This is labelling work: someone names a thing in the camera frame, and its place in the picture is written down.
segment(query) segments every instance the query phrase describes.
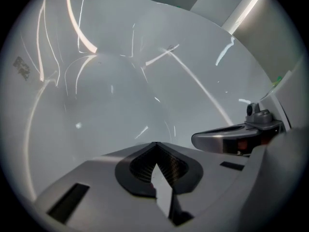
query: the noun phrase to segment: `glossy surface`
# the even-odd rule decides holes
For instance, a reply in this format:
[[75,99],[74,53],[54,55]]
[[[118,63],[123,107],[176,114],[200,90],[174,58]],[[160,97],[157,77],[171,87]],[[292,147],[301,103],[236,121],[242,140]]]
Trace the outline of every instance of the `glossy surface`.
[[35,200],[95,156],[242,123],[271,82],[214,23],[150,0],[33,0],[1,52],[1,159]]

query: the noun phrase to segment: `white curved wall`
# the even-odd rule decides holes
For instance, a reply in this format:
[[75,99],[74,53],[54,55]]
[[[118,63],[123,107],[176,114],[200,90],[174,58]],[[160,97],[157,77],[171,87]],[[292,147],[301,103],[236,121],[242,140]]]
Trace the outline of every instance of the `white curved wall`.
[[193,147],[193,133],[242,123],[239,99],[271,88],[223,29],[150,0],[33,0],[0,66],[1,159],[30,200],[97,155],[150,141]]

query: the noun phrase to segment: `black slot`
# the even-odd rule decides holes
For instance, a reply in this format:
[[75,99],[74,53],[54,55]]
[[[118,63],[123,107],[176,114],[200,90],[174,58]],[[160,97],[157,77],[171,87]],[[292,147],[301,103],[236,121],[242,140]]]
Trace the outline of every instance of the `black slot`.
[[89,186],[75,184],[47,214],[58,222],[66,223],[88,189]]
[[220,164],[220,166],[224,166],[226,168],[231,168],[231,169],[235,169],[235,170],[239,170],[241,171],[244,168],[244,165],[240,165],[240,164],[236,164],[236,163],[232,163],[232,162],[228,162],[228,161],[224,161]]

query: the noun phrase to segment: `gray plastic housing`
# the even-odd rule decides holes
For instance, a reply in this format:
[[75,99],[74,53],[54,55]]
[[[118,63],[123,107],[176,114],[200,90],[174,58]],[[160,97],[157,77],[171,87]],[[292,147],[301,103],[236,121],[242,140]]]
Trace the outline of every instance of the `gray plastic housing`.
[[[193,216],[180,226],[164,216],[155,199],[131,195],[115,178],[117,163],[148,144],[86,161],[46,189],[31,208],[41,224],[55,231],[251,231],[267,222],[298,184],[308,162],[308,133],[282,133],[256,147],[249,158],[164,143],[198,161],[204,172],[192,192],[177,195],[182,210]],[[244,167],[237,170],[223,162]],[[75,183],[90,186],[89,191],[68,222],[60,224],[46,212]]]
[[262,132],[254,126],[248,124],[239,124],[195,133],[191,137],[191,141],[194,147],[197,149],[213,153],[223,153],[224,139],[234,140],[255,137],[261,133]]

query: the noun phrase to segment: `white surface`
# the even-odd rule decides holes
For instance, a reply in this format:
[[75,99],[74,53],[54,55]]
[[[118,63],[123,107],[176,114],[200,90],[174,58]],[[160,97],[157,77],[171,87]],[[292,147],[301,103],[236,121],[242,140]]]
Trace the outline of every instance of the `white surface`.
[[[28,5],[0,58],[1,160],[30,200],[95,156],[151,141],[193,148],[192,134],[242,123],[239,100],[257,102],[271,88],[236,39],[216,66],[231,36],[192,12],[150,0],[70,0],[88,40],[78,47],[68,0],[46,0],[38,20],[43,1]],[[27,80],[12,65],[18,56]]]
[[282,120],[287,131],[291,128],[304,128],[309,125],[308,107],[308,55],[304,53],[294,70],[289,71],[282,81],[260,103],[273,109]]
[[197,0],[190,11],[221,27],[241,1],[242,0]]
[[233,34],[259,0],[241,0],[222,28]]
[[157,164],[155,165],[151,176],[151,183],[156,190],[156,204],[168,218],[173,190]]

